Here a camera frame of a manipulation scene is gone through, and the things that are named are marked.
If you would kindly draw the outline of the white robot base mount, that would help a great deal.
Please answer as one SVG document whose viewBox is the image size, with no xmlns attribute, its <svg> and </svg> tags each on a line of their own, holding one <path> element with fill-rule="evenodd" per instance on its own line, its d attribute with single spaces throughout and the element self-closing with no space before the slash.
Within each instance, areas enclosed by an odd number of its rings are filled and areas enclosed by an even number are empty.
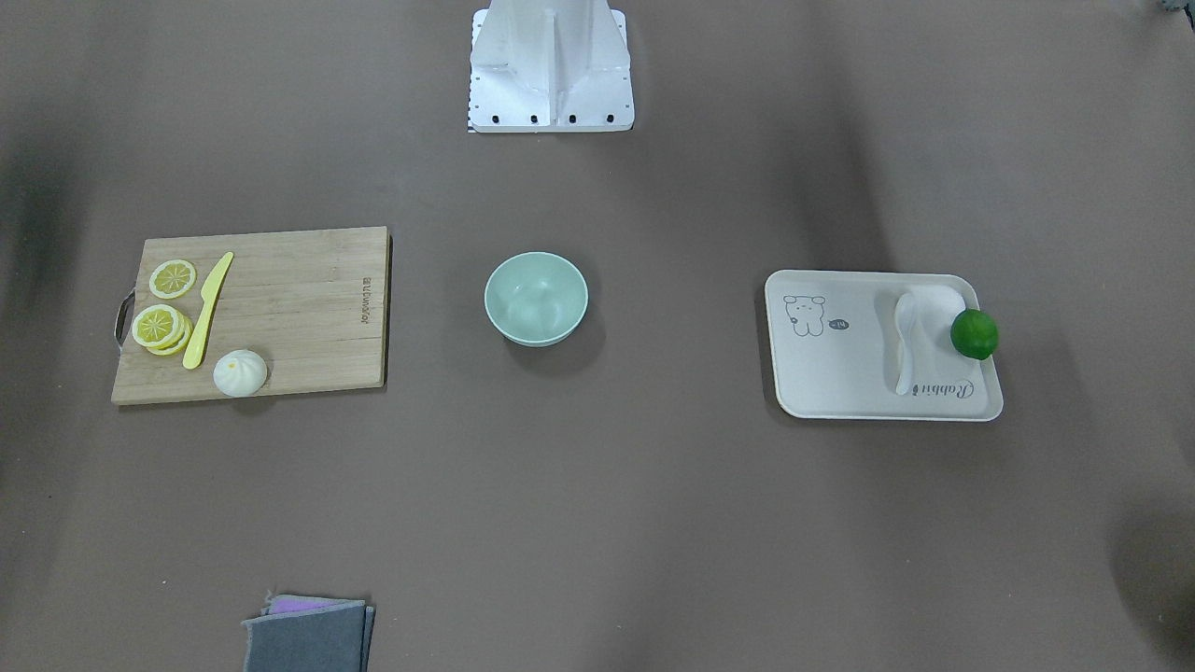
<svg viewBox="0 0 1195 672">
<path fill-rule="evenodd" d="M 492 1 L 471 26 L 468 132 L 633 128 L 626 17 L 606 1 Z"/>
</svg>

